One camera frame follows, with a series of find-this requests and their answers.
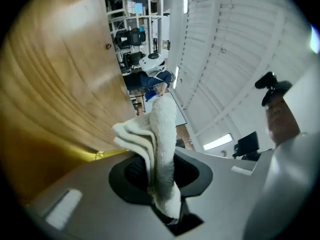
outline white ceiling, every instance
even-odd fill
[[[183,0],[171,2],[168,68],[180,66],[176,96],[196,141],[203,146],[228,133],[234,142],[257,131],[260,150],[273,147],[254,88],[266,72],[293,84],[315,61],[311,27],[289,0]],[[221,148],[206,151],[215,153]]]

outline white wall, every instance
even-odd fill
[[[226,151],[226,157],[227,158],[233,158],[232,155],[235,153],[235,144],[237,144],[238,142],[236,140],[233,140],[227,144],[215,147],[213,149],[204,151],[203,153],[205,154],[209,154],[209,155],[215,155],[218,157],[222,157],[221,151],[225,150]]]
[[[236,143],[256,131],[260,150],[272,148],[266,90],[254,84],[268,71],[297,82],[318,59],[308,47],[310,25],[290,0],[189,0],[188,14],[174,1],[168,66],[180,66],[175,92],[199,145],[228,133]]]
[[[319,94],[320,69],[313,65],[283,97],[301,132],[320,132]]]
[[[170,15],[163,17],[161,20],[161,36],[162,40],[169,40],[169,32],[170,32]],[[152,23],[152,38],[158,38],[158,20],[153,19]],[[162,49],[162,56],[167,59],[169,51],[166,49]]]
[[[194,131],[194,129],[192,128],[192,126],[190,124],[189,118],[187,117],[186,113],[182,109],[182,105],[181,105],[181,102],[179,101],[179,99],[178,99],[178,97],[176,95],[176,91],[174,89],[170,88],[170,93],[172,94],[177,106],[180,108],[180,111],[181,111],[182,115],[184,116],[184,118],[186,120],[185,127],[186,127],[186,129],[187,129],[187,131],[188,131],[188,133],[190,135],[190,139],[192,141],[192,144],[193,144],[193,147],[194,147],[195,151],[203,152],[204,151],[203,146],[201,146],[199,144],[199,141],[198,141],[197,137],[195,136],[195,131]]]
[[[187,15],[183,14],[183,0],[170,0],[170,4],[170,51],[168,53],[167,67],[174,72],[179,58],[178,53],[181,49],[180,40],[183,38],[181,33],[182,25]]]

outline gray surface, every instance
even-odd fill
[[[212,156],[179,147],[176,152],[208,164],[213,171],[213,181],[207,190],[199,197],[186,200],[190,211],[205,222],[180,238],[240,239],[263,187],[273,150],[263,153],[258,162]],[[81,166],[39,196],[31,208],[43,216],[66,189],[73,188],[80,190],[83,196],[65,233],[83,240],[174,239],[150,207],[126,203],[110,188],[110,169],[129,156],[131,153],[126,152]],[[231,171],[233,166],[255,168],[251,176],[246,176]]]
[[[319,139],[320,133],[300,134],[276,149],[244,239],[271,239],[296,216],[319,175]]]
[[[64,232],[61,232],[51,225],[49,225],[45,220],[43,220],[38,214],[35,213],[34,209],[30,207],[25,208],[26,215],[33,221],[38,228],[50,239],[59,239],[59,240],[78,240],[73,236],[70,236]]]
[[[184,153],[207,165],[213,171],[213,182],[199,197],[187,198],[189,209],[205,222],[179,239],[242,239],[247,218],[254,208],[267,177],[273,150],[261,154],[258,162],[208,156],[185,150]],[[251,176],[231,171],[233,166],[250,169]]]
[[[172,239],[173,235],[148,206],[130,204],[110,188],[108,175],[114,164],[130,157],[131,152],[89,162],[56,182],[30,207],[43,215],[66,189],[83,196],[64,232],[85,240]]]

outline white shelving unit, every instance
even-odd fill
[[[162,52],[162,17],[164,17],[164,0],[157,0],[156,15],[153,15],[151,13],[151,0],[147,0],[147,8],[143,7],[142,14],[136,13],[135,15],[130,15],[129,9],[128,9],[128,8],[132,8],[132,6],[128,6],[128,3],[130,4],[133,3],[132,1],[122,0],[122,3],[123,3],[123,9],[107,12],[108,20],[112,26],[112,31],[110,32],[111,36],[114,38],[118,31],[128,30],[130,27],[130,23],[132,23],[132,20],[135,20],[136,22],[135,24],[136,26],[134,27],[139,28],[140,26],[139,20],[143,19],[143,25],[142,24],[141,25],[144,27],[144,30],[145,30],[145,36],[146,36],[145,44],[141,46],[135,46],[131,52],[141,51],[149,55],[154,51],[152,21],[157,20],[157,24],[158,24],[157,46],[158,46],[158,52],[161,53]],[[124,15],[111,18],[110,16],[115,12],[117,13],[123,12]],[[115,26],[115,23],[118,23],[118,22],[120,22],[120,24],[122,24],[123,22],[124,28],[117,29]],[[123,51],[118,51],[117,55],[121,55],[123,53],[124,53]]]

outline black mesh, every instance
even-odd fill
[[[128,182],[142,191],[147,191],[148,176],[145,160],[140,156],[139,159],[130,163],[124,169],[124,176]]]
[[[183,188],[199,177],[199,170],[193,164],[181,157],[174,155],[174,181],[178,188]],[[139,159],[130,163],[124,169],[124,176],[128,182],[142,191],[147,191],[148,176],[145,160],[140,156]]]
[[[132,35],[132,43],[133,44],[138,44],[139,42],[140,42],[139,35],[133,34]]]

